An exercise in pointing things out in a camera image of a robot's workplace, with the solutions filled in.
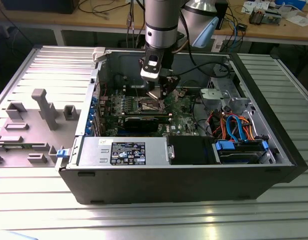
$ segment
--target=black cable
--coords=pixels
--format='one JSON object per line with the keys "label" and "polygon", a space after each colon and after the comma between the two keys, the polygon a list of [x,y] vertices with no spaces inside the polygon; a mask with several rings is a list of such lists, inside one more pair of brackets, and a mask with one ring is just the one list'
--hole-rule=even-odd
{"label": "black cable", "polygon": [[198,81],[194,80],[194,79],[188,79],[188,80],[182,82],[182,84],[180,85],[180,87],[186,88],[186,87],[184,87],[184,84],[187,83],[187,82],[196,83],[197,86],[198,86],[199,88],[202,88],[202,86],[200,85],[200,83],[199,83]]}
{"label": "black cable", "polygon": [[[188,47],[188,53],[189,53],[189,58],[191,59],[192,63],[197,66],[197,63],[195,62],[194,58],[193,58],[193,55],[192,55],[192,51],[191,51],[191,46],[190,46],[190,40],[189,40],[189,30],[188,30],[188,26],[187,26],[187,23],[186,23],[186,20],[185,20],[185,17],[183,15],[183,13],[180,11],[180,20],[185,28],[185,31],[186,31],[186,35],[187,35],[187,40],[188,40],[188,43],[187,43],[187,47]],[[202,72],[203,74],[209,76],[209,77],[212,77],[212,78],[225,78],[227,76],[230,75],[230,70],[229,70],[229,67],[221,62],[218,62],[218,64],[224,66],[226,69],[227,69],[227,73],[225,75],[222,75],[222,76],[216,76],[216,75],[211,75],[205,71],[203,71],[200,66],[196,67],[195,69],[198,69],[200,72]]]}
{"label": "black cable", "polygon": [[[233,22],[235,26],[238,25],[238,20],[236,17],[234,17],[233,12],[230,8],[228,8],[231,11],[231,14],[226,13],[226,15],[230,16],[233,18],[233,21],[231,19],[226,19],[224,18],[224,20],[229,21],[229,22]],[[227,40],[227,43],[224,44],[224,47],[220,50],[220,52],[224,51],[224,49],[226,48],[226,51],[228,51],[228,48],[232,47],[234,45],[234,42],[232,42],[232,44],[230,46],[228,46],[230,40],[232,39],[232,37],[234,36],[235,32],[234,29],[231,27],[231,25],[229,25],[230,29],[233,30],[232,35],[230,36],[229,40]]]}
{"label": "black cable", "polygon": [[87,14],[101,14],[101,13],[109,12],[109,11],[111,11],[111,10],[115,10],[115,9],[118,9],[118,8],[122,8],[122,7],[127,6],[127,5],[130,4],[130,2],[129,2],[129,3],[127,3],[127,4],[120,5],[120,6],[116,6],[116,7],[113,7],[113,8],[107,9],[107,10],[103,10],[103,11],[86,11],[86,10],[83,10],[83,9],[81,8],[81,5],[82,5],[83,3],[85,3],[85,2],[87,2],[87,1],[89,1],[89,0],[83,0],[80,4],[78,4],[78,9],[79,9],[80,11],[84,12],[84,13],[87,13]]}
{"label": "black cable", "polygon": [[136,38],[136,48],[138,47],[140,34],[141,34],[142,30],[144,29],[144,26],[145,26],[145,8],[143,9],[143,25],[140,28],[139,33],[138,33],[137,38]]}
{"label": "black cable", "polygon": [[135,34],[135,25],[134,25],[134,0],[130,1],[132,6],[132,30],[133,30],[133,48],[135,48],[134,34]]}
{"label": "black cable", "polygon": [[129,34],[129,29],[131,27],[131,24],[132,24],[132,20],[133,20],[133,17],[132,17],[132,7],[133,7],[133,4],[132,4],[132,1],[130,2],[130,5],[129,5],[129,12],[127,14],[127,33],[126,33],[126,46],[128,48],[128,34]]}
{"label": "black cable", "polygon": [[182,72],[182,73],[180,73],[180,74],[176,74],[176,76],[181,76],[181,75],[187,74],[187,73],[189,73],[189,72],[191,72],[191,71],[193,71],[193,70],[195,70],[195,69],[198,69],[198,68],[200,68],[201,66],[207,65],[207,64],[219,64],[219,65],[222,65],[224,68],[226,68],[227,72],[230,74],[230,69],[229,69],[229,67],[228,67],[227,65],[225,65],[225,64],[223,64],[223,63],[220,63],[220,62],[217,62],[217,61],[208,61],[208,62],[202,63],[202,64],[200,64],[200,65],[197,65],[197,66],[195,66],[195,67],[193,67],[193,68],[191,68],[191,69],[189,69],[189,70],[186,70],[186,71],[184,71],[184,72]]}
{"label": "black cable", "polygon": [[137,2],[138,5],[142,8],[142,10],[145,11],[145,1],[143,0],[143,4],[141,4],[139,0],[136,0],[136,2]]}
{"label": "black cable", "polygon": [[32,41],[29,40],[29,38],[7,17],[7,15],[3,12],[3,10],[0,8],[0,12],[2,13],[2,15],[4,15],[4,17],[15,27],[18,29],[18,31],[24,36],[25,39],[27,39],[27,41],[31,44],[31,46],[33,47],[34,44],[32,43]]}
{"label": "black cable", "polygon": [[126,48],[128,48],[128,34],[129,34],[129,27],[127,28],[127,33],[126,33]]}
{"label": "black cable", "polygon": [[205,133],[206,135],[209,135],[209,136],[213,137],[206,129],[204,129],[201,125],[198,124],[198,122],[200,122],[200,121],[202,121],[202,120],[205,120],[205,119],[200,119],[199,121],[197,121],[196,118],[195,118],[195,115],[194,115],[194,108],[195,108],[196,100],[197,100],[198,98],[200,98],[200,96],[194,98],[194,103],[193,103],[193,108],[192,108],[193,120],[194,120],[194,122],[197,124],[197,126],[198,126],[200,129],[202,129],[202,130],[204,131],[204,133]]}

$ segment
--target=power cord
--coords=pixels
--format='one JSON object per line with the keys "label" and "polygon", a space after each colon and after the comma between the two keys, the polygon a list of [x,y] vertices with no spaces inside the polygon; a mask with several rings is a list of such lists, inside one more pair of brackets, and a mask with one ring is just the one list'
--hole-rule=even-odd
{"label": "power cord", "polygon": [[128,34],[129,34],[129,29],[130,29],[130,27],[131,27],[131,25],[132,25],[132,20],[133,20],[133,19],[132,19],[132,7],[133,7],[132,2],[133,2],[133,0],[131,0],[131,2],[130,2],[129,12],[128,12],[127,21],[126,21],[126,25],[127,25],[126,46],[127,46],[127,48],[128,48]]}
{"label": "power cord", "polygon": [[142,10],[143,10],[143,25],[142,25],[142,27],[140,28],[139,33],[138,33],[137,38],[136,38],[136,48],[137,48],[137,47],[138,47],[138,44],[139,44],[140,34],[141,34],[141,32],[142,32],[142,30],[144,29],[144,26],[145,26],[145,7],[144,7],[144,5],[145,5],[145,0],[143,0],[143,5],[140,4],[139,0],[136,0],[136,2],[138,3],[138,5],[139,5],[139,6],[142,8]]}
{"label": "power cord", "polygon": [[106,12],[109,12],[109,11],[112,11],[112,10],[115,10],[115,9],[118,9],[118,8],[122,8],[122,7],[125,7],[127,5],[130,4],[127,3],[127,4],[124,4],[124,5],[120,5],[120,6],[116,6],[116,7],[113,7],[113,8],[110,8],[110,9],[107,9],[107,10],[103,10],[103,11],[96,11],[94,10],[95,8],[97,7],[100,7],[100,6],[105,6],[105,5],[109,5],[109,4],[101,4],[101,5],[97,5],[97,6],[94,6],[93,10],[92,11],[86,11],[84,9],[81,8],[82,4],[84,4],[85,2],[87,2],[89,0],[83,0],[81,3],[78,4],[78,9],[84,13],[87,13],[87,14],[101,14],[101,13],[106,13]]}
{"label": "power cord", "polygon": [[216,76],[215,74],[214,74],[214,75],[211,75],[211,74],[209,74],[209,73],[203,71],[203,70],[200,68],[200,67],[203,66],[203,65],[209,64],[209,62],[203,63],[203,64],[201,64],[201,65],[197,65],[197,63],[195,62],[195,60],[194,60],[194,58],[193,58],[193,55],[192,55],[191,46],[190,46],[190,40],[189,40],[189,30],[188,30],[188,26],[187,26],[187,23],[186,23],[186,20],[185,20],[185,17],[184,17],[184,15],[183,15],[182,11],[180,11],[180,20],[181,20],[181,22],[182,22],[182,24],[183,24],[183,26],[184,26],[184,28],[185,28],[186,35],[187,35],[187,40],[188,40],[187,47],[188,47],[189,57],[190,57],[192,63],[196,66],[196,67],[193,68],[192,70],[198,69],[200,72],[202,72],[203,74],[207,75],[208,77],[217,78],[217,79],[218,79],[218,78],[225,78],[225,77],[229,76],[229,75],[230,75],[229,67],[228,67],[227,65],[221,63],[221,62],[214,62],[214,63],[220,64],[220,65],[222,65],[223,67],[226,68],[227,73],[224,74],[224,75],[221,75],[221,76]]}

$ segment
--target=blue latch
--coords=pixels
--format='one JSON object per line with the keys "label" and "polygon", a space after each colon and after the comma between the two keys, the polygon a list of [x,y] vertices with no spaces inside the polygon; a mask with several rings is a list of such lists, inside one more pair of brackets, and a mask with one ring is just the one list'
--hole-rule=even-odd
{"label": "blue latch", "polygon": [[231,141],[218,141],[216,143],[216,149],[217,150],[221,150],[221,149],[224,149],[224,150],[234,150],[235,146],[234,146],[234,143],[231,142]]}
{"label": "blue latch", "polygon": [[58,158],[69,158],[71,152],[71,148],[58,150],[56,156]]}
{"label": "blue latch", "polygon": [[268,143],[266,141],[262,141],[262,144],[265,150],[268,150]]}

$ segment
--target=warning label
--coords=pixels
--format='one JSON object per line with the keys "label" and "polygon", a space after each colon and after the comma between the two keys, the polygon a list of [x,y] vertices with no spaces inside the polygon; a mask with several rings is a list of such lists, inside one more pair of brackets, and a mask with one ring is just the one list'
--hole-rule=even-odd
{"label": "warning label", "polygon": [[113,142],[111,165],[146,165],[144,142]]}

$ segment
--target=metal bracket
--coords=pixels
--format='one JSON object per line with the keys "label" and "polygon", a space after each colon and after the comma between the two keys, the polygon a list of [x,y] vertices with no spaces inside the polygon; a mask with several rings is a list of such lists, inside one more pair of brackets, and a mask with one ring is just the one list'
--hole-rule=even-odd
{"label": "metal bracket", "polygon": [[236,114],[242,114],[251,101],[248,98],[236,98],[233,97],[229,100],[228,105]]}
{"label": "metal bracket", "polygon": [[104,60],[107,57],[107,54],[105,54],[105,48],[104,47],[96,47],[93,51],[93,61],[94,63],[98,63],[102,60]]}
{"label": "metal bracket", "polygon": [[167,147],[167,154],[169,159],[174,159],[175,158],[175,152],[174,152],[174,146],[168,146]]}

